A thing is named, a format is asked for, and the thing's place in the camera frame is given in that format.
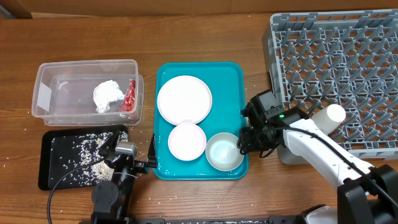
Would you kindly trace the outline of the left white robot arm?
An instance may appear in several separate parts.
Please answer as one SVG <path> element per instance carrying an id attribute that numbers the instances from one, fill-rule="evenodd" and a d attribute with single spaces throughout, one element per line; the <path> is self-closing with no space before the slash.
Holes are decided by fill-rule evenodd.
<path id="1" fill-rule="evenodd" d="M 157 167 L 155 137 L 150 141 L 146 162 L 136 160 L 137 146 L 133 142 L 118 138 L 116 131 L 99 148 L 99 155 L 113 174 L 111 180 L 101 181 L 92 192 L 92 223 L 140 223 L 129 213 L 129 206 L 137 174 L 148 174 L 150 168 Z"/>

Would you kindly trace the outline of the small pink rice bowl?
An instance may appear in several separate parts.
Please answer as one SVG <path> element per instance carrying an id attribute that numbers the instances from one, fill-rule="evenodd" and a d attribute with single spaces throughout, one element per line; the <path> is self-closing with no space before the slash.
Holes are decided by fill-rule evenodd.
<path id="1" fill-rule="evenodd" d="M 174 157 L 181 161 L 199 158 L 206 148 L 206 134 L 201 127 L 183 123 L 174 127 L 169 134 L 168 147 Z"/>

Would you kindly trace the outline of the grey bowl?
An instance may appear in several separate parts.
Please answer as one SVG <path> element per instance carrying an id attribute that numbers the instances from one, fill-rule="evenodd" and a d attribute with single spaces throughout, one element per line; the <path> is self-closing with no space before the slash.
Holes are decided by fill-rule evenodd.
<path id="1" fill-rule="evenodd" d="M 212 136 L 205 149 L 208 162 L 220 171 L 231 171 L 239 167 L 244 160 L 237 146 L 238 137 L 231 133 L 218 133 Z"/>

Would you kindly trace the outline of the white tissue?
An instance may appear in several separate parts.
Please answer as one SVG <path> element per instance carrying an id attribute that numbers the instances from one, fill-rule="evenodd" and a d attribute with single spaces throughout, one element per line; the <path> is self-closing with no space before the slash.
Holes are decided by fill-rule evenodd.
<path id="1" fill-rule="evenodd" d="M 97 113 L 105 113 L 110 109 L 110 103 L 123 100 L 125 95 L 119 89 L 117 82 L 108 80 L 100 83 L 93 90 L 93 101 L 96 105 Z"/>

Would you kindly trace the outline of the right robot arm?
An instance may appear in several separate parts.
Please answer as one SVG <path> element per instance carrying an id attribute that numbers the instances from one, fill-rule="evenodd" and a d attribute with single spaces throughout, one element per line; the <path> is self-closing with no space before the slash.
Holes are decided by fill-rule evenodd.
<path id="1" fill-rule="evenodd" d="M 317 205 L 290 223 L 397 223 L 397 171 L 387 164 L 374 167 L 329 137 L 346 118 L 342 106 L 332 104 L 309 117 L 298 107 L 285 110 L 267 90 L 251 98 L 241 115 L 249 121 L 237 143 L 242 155 L 258 151 L 265 158 L 281 146 L 336 189 L 336 208 Z"/>

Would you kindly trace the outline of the cream white cup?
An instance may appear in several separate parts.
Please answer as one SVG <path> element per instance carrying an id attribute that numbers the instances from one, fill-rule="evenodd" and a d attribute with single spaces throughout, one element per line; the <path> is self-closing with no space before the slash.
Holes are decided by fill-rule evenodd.
<path id="1" fill-rule="evenodd" d="M 345 118 L 345 109 L 337 104 L 328 105 L 312 116 L 312 120 L 316 126 L 325 134 L 332 133 Z"/>

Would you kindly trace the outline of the red foil snack wrapper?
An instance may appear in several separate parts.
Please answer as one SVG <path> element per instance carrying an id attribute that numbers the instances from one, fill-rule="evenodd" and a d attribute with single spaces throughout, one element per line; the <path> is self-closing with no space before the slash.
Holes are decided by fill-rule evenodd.
<path id="1" fill-rule="evenodd" d="M 132 111 L 135 107 L 134 106 L 135 97 L 136 97 L 136 81 L 132 80 L 125 94 L 123 103 L 120 107 L 120 111 Z"/>

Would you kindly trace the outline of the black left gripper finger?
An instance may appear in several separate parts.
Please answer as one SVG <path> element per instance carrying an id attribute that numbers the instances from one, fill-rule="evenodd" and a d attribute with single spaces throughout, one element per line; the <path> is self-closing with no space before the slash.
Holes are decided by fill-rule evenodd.
<path id="1" fill-rule="evenodd" d="M 155 151 L 155 134 L 152 135 L 147 153 L 147 164 L 150 168 L 157 168 L 157 156 Z"/>
<path id="2" fill-rule="evenodd" d="M 114 132 L 98 149 L 98 154 L 107 156 L 111 151 L 114 151 L 118 143 L 120 130 Z"/>

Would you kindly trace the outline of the large pink plate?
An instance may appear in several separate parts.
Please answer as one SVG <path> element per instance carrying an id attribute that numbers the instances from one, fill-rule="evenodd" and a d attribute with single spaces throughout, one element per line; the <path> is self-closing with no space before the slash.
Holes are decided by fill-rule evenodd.
<path id="1" fill-rule="evenodd" d="M 159 113 L 170 124 L 197 124 L 211 111 L 213 97 L 207 84 L 197 77 L 181 75 L 162 85 L 157 95 Z"/>

